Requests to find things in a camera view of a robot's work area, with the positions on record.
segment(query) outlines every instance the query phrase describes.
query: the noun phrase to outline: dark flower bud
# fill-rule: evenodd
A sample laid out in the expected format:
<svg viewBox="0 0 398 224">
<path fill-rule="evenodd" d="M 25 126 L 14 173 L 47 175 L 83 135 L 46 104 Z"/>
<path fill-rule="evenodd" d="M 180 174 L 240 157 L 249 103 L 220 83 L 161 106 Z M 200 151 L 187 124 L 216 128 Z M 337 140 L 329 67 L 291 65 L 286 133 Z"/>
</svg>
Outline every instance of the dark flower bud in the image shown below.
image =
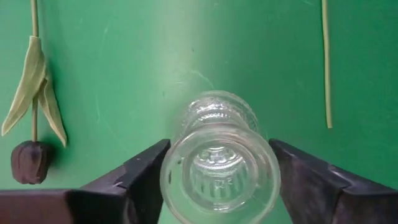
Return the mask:
<svg viewBox="0 0 398 224">
<path fill-rule="evenodd" d="M 44 142 L 25 141 L 11 154 L 12 176 L 21 184 L 41 184 L 47 176 L 54 151 Z"/>
</svg>

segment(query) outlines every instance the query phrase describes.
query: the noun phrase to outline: green surface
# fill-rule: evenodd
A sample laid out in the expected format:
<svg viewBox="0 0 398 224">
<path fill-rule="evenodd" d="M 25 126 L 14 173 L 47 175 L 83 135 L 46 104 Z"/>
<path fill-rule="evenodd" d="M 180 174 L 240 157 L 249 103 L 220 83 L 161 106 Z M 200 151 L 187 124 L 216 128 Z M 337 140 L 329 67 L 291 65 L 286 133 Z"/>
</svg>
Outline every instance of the green surface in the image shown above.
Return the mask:
<svg viewBox="0 0 398 224">
<path fill-rule="evenodd" d="M 0 139 L 1 189 L 79 187 L 170 136 L 172 108 L 212 88 L 244 98 L 265 138 L 398 188 L 398 1 L 331 0 L 334 128 L 323 99 L 320 1 L 39 0 L 40 36 L 69 137 L 40 186 L 12 179 L 27 115 Z M 21 77 L 29 1 L 0 0 L 0 118 Z M 281 202 L 265 223 L 290 223 Z M 176 223 L 164 210 L 159 223 Z"/>
</svg>

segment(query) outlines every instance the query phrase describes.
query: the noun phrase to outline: clear glass jar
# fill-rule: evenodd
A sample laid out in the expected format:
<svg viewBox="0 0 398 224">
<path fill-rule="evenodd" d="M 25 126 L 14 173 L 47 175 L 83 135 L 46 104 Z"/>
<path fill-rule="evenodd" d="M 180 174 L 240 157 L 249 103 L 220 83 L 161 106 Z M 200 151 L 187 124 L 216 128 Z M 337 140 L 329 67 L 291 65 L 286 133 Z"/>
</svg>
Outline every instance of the clear glass jar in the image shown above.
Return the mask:
<svg viewBox="0 0 398 224">
<path fill-rule="evenodd" d="M 182 223 L 258 223 L 280 189 L 279 165 L 249 105 L 207 91 L 180 117 L 160 172 L 165 203 Z"/>
</svg>

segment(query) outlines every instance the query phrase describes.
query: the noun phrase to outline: thin stem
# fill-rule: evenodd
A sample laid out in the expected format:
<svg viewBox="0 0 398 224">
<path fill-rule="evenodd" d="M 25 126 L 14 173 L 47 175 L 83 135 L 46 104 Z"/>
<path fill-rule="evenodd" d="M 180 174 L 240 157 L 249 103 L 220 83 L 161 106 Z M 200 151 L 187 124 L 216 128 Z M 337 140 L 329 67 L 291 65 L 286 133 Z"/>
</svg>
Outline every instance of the thin stem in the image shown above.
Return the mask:
<svg viewBox="0 0 398 224">
<path fill-rule="evenodd" d="M 322 0 L 322 29 L 323 29 L 323 52 L 325 59 L 325 109 L 326 124 L 328 128 L 333 127 L 331 120 L 331 100 L 330 100 L 330 43 L 328 26 L 328 2 Z"/>
<path fill-rule="evenodd" d="M 30 0 L 30 10 L 32 11 L 32 31 L 33 36 L 39 36 L 39 22 L 37 19 L 37 0 Z M 32 141 L 37 141 L 37 95 L 32 102 Z"/>
</svg>

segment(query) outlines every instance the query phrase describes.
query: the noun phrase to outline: leaf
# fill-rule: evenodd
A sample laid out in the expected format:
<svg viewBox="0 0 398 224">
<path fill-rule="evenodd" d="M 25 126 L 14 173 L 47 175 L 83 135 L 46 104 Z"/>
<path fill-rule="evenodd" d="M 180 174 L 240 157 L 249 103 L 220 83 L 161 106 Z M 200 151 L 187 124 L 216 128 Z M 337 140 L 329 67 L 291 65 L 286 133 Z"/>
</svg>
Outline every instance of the leaf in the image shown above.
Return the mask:
<svg viewBox="0 0 398 224">
<path fill-rule="evenodd" d="M 55 97 L 52 79 L 48 71 L 46 71 L 45 79 L 37 96 L 44 115 L 50 123 L 50 127 L 61 140 L 63 146 L 66 147 L 67 134 L 63 128 L 61 113 L 58 108 L 57 98 Z"/>
<path fill-rule="evenodd" d="M 7 134 L 25 115 L 33 97 L 38 92 L 45 76 L 45 62 L 42 45 L 38 37 L 31 36 L 25 56 L 24 71 L 10 111 L 1 127 L 1 135 Z"/>
</svg>

